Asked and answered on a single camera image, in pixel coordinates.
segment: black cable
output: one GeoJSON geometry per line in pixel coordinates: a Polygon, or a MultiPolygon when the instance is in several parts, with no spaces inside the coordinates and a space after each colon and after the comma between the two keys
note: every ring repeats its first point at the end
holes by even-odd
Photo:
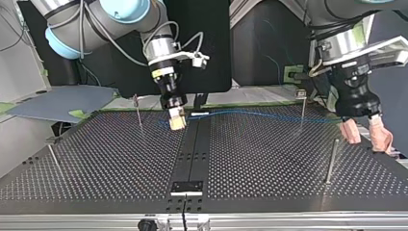
{"type": "Polygon", "coordinates": [[[398,15],[402,20],[408,22],[408,16],[405,15],[402,11],[393,11],[394,13],[396,13],[396,15],[398,15]]]}
{"type": "Polygon", "coordinates": [[[342,21],[338,21],[338,22],[334,22],[334,23],[330,23],[326,25],[319,25],[319,26],[309,25],[309,28],[312,30],[329,30],[327,32],[324,32],[318,35],[311,35],[309,36],[309,39],[322,40],[322,39],[327,39],[327,38],[336,36],[339,33],[352,29],[357,23],[359,23],[365,17],[370,16],[374,13],[378,13],[378,12],[379,11],[370,11],[370,12],[366,12],[361,15],[349,18],[349,19],[345,19],[342,21]]]}
{"type": "Polygon", "coordinates": [[[5,47],[5,48],[3,48],[3,49],[0,49],[0,52],[9,50],[9,49],[11,49],[11,48],[17,46],[18,43],[23,40],[23,37],[24,37],[24,31],[21,32],[21,36],[20,36],[20,38],[18,38],[18,41],[16,41],[14,44],[12,44],[12,45],[10,45],[10,46],[8,46],[8,47],[5,47]]]}
{"type": "Polygon", "coordinates": [[[347,18],[337,16],[334,12],[332,12],[332,10],[329,8],[329,4],[327,3],[327,0],[324,0],[324,7],[330,13],[330,15],[332,15],[333,17],[335,17],[337,19],[340,19],[340,20],[347,20],[347,18]]]}
{"type": "Polygon", "coordinates": [[[315,82],[315,79],[314,79],[314,78],[311,78],[311,79],[312,79],[313,86],[315,87],[315,89],[318,91],[318,94],[320,95],[321,101],[323,101],[324,107],[326,107],[326,108],[328,109],[327,103],[326,103],[326,101],[324,101],[324,99],[322,98],[322,97],[323,97],[323,94],[321,94],[321,92],[320,92],[320,90],[319,90],[319,88],[318,88],[318,85],[317,85],[316,82],[315,82]]]}

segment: gray panel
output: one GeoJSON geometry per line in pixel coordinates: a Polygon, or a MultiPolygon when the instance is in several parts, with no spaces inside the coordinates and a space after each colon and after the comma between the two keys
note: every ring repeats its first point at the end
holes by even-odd
{"type": "Polygon", "coordinates": [[[167,113],[100,113],[0,181],[0,214],[164,213],[184,131],[167,113]]]}
{"type": "Polygon", "coordinates": [[[7,111],[9,115],[78,123],[82,119],[69,112],[91,114],[114,99],[115,90],[94,86],[55,87],[51,91],[7,111]]]}
{"type": "Polygon", "coordinates": [[[249,108],[211,118],[210,163],[202,211],[310,212],[408,210],[407,171],[380,160],[367,144],[341,141],[332,184],[326,186],[338,126],[308,107],[249,108]]]}

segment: wire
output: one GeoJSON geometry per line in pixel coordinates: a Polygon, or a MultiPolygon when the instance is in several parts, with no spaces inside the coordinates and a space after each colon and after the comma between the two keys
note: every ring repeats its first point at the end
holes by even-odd
{"type": "Polygon", "coordinates": [[[314,26],[314,25],[309,25],[309,28],[312,30],[328,30],[327,32],[321,33],[321,34],[312,34],[309,36],[310,40],[322,40],[322,39],[327,39],[333,36],[336,36],[339,33],[342,33],[344,31],[352,29],[357,23],[359,23],[361,20],[363,20],[365,17],[370,16],[374,13],[378,13],[380,11],[370,11],[363,13],[361,15],[345,19],[342,21],[326,24],[326,25],[319,25],[319,26],[314,26]]]}
{"type": "Polygon", "coordinates": [[[64,25],[66,25],[67,23],[71,22],[73,19],[75,19],[75,17],[77,17],[80,12],[81,12],[81,7],[78,8],[78,10],[77,10],[69,19],[67,19],[67,20],[65,20],[65,21],[63,21],[63,22],[60,22],[60,23],[58,23],[58,24],[54,24],[54,25],[48,24],[48,27],[49,27],[50,29],[55,29],[55,28],[62,27],[62,26],[64,26],[64,25]]]}
{"type": "Polygon", "coordinates": [[[88,4],[84,4],[85,9],[89,12],[90,17],[92,20],[99,26],[99,28],[102,30],[102,32],[105,34],[105,36],[108,38],[108,40],[116,47],[117,50],[120,51],[126,58],[128,58],[130,61],[132,61],[135,64],[141,65],[141,66],[147,66],[147,64],[144,64],[140,61],[135,60],[132,58],[126,51],[124,51],[116,42],[115,40],[109,35],[108,31],[104,28],[102,23],[98,20],[98,18],[95,16],[95,14],[90,10],[88,4]]]}
{"type": "Polygon", "coordinates": [[[263,114],[263,113],[255,113],[255,112],[242,111],[242,110],[220,111],[220,112],[215,112],[215,113],[211,113],[208,115],[189,117],[188,120],[196,120],[196,119],[202,119],[202,118],[211,117],[211,116],[228,115],[228,114],[264,116],[264,117],[276,118],[279,120],[289,121],[289,122],[302,122],[303,121],[303,122],[311,122],[311,123],[334,123],[334,122],[342,121],[341,119],[327,119],[327,118],[321,118],[321,119],[303,118],[302,119],[301,117],[295,117],[295,116],[287,116],[287,115],[279,115],[279,114],[263,114]]]}
{"type": "Polygon", "coordinates": [[[178,25],[177,22],[175,21],[168,21],[163,23],[162,25],[160,25],[158,28],[156,28],[156,30],[149,36],[149,38],[147,39],[147,41],[143,44],[143,55],[145,57],[147,57],[147,46],[149,45],[149,43],[151,42],[151,40],[159,33],[159,31],[164,28],[165,26],[168,25],[174,25],[176,27],[176,36],[174,37],[174,40],[177,40],[179,37],[179,33],[180,33],[180,27],[178,25]]]}
{"type": "Polygon", "coordinates": [[[402,11],[393,11],[394,13],[396,13],[396,15],[398,15],[402,20],[408,22],[408,16],[405,15],[402,11]]]}
{"type": "Polygon", "coordinates": [[[188,45],[190,45],[190,43],[192,43],[195,39],[200,38],[199,42],[198,42],[198,46],[197,49],[195,50],[195,52],[199,52],[201,50],[201,46],[203,44],[203,40],[204,40],[204,33],[203,32],[198,32],[197,34],[195,34],[195,36],[191,37],[190,40],[188,42],[186,42],[181,49],[186,48],[188,45]]]}
{"type": "Polygon", "coordinates": [[[21,32],[20,37],[18,38],[18,40],[17,40],[15,43],[13,43],[12,45],[10,45],[10,46],[8,46],[8,47],[5,47],[5,48],[0,49],[0,52],[3,52],[3,51],[6,51],[6,50],[9,50],[9,49],[11,49],[11,48],[13,48],[13,47],[17,46],[17,45],[18,45],[18,43],[19,43],[19,42],[21,42],[21,41],[23,40],[23,37],[24,37],[24,31],[22,31],[22,32],[21,32]]]}
{"type": "Polygon", "coordinates": [[[326,101],[324,101],[324,99],[322,98],[322,97],[323,97],[323,94],[321,94],[321,92],[320,92],[320,90],[319,90],[319,88],[318,88],[318,85],[317,85],[316,82],[315,82],[315,79],[314,79],[314,78],[311,78],[311,80],[312,80],[313,86],[315,87],[315,89],[318,91],[318,94],[320,95],[321,101],[323,101],[324,107],[326,107],[326,109],[328,109],[327,103],[326,103],[326,101]]]}
{"type": "Polygon", "coordinates": [[[99,81],[99,78],[91,71],[84,63],[79,62],[79,64],[82,66],[82,68],[85,70],[86,73],[89,73],[90,76],[92,76],[96,80],[96,84],[99,87],[102,87],[101,82],[99,81]]]}
{"type": "Polygon", "coordinates": [[[268,58],[268,59],[270,59],[275,65],[276,65],[276,68],[278,69],[278,83],[279,83],[279,85],[281,86],[281,87],[283,87],[282,86],[282,81],[281,81],[281,79],[280,79],[280,77],[281,77],[281,71],[280,71],[280,65],[279,65],[279,63],[277,62],[277,61],[275,61],[271,56],[269,56],[269,55],[264,55],[263,54],[263,56],[264,57],[266,57],[266,58],[268,58]]]}
{"type": "Polygon", "coordinates": [[[81,60],[84,59],[84,0],[81,0],[79,6],[79,50],[81,53],[81,60]]]}

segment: white wall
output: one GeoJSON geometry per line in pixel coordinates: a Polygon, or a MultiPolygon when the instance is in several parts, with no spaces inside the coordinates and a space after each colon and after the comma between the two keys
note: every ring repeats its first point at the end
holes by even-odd
{"type": "Polygon", "coordinates": [[[52,124],[21,117],[0,122],[0,178],[45,146],[52,124]]]}
{"type": "MultiPolygon", "coordinates": [[[[12,0],[0,0],[0,4],[13,8],[12,0]]],[[[4,12],[2,15],[20,31],[15,18],[4,12]]],[[[0,50],[17,40],[18,36],[0,17],[0,50]]],[[[24,99],[49,86],[40,75],[42,64],[33,51],[21,41],[16,47],[0,52],[0,102],[24,99]]],[[[45,146],[45,140],[53,135],[51,125],[45,120],[0,115],[0,177],[45,146]]]]}
{"type": "MultiPolygon", "coordinates": [[[[12,10],[13,0],[1,0],[0,4],[12,10]]],[[[19,33],[16,18],[1,12],[19,33]]],[[[0,17],[0,50],[18,40],[18,36],[0,17]]],[[[47,88],[47,81],[41,76],[41,64],[33,48],[20,42],[12,49],[0,52],[0,102],[11,102],[25,95],[47,88]]]]}

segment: metal post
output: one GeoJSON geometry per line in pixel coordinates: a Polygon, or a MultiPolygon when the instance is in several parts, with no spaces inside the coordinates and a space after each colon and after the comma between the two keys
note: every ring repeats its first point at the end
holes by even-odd
{"type": "Polygon", "coordinates": [[[331,159],[330,159],[330,164],[329,164],[329,169],[327,171],[327,177],[326,177],[326,184],[330,184],[330,180],[331,180],[331,176],[333,173],[333,167],[334,167],[334,163],[336,161],[336,155],[337,155],[337,150],[339,148],[339,139],[335,139],[334,143],[333,143],[333,149],[332,149],[332,155],[331,155],[331,159]]]}
{"type": "Polygon", "coordinates": [[[303,99],[302,122],[303,122],[303,119],[304,119],[304,117],[305,117],[306,99],[307,99],[307,98],[304,98],[304,99],[303,99]]]}

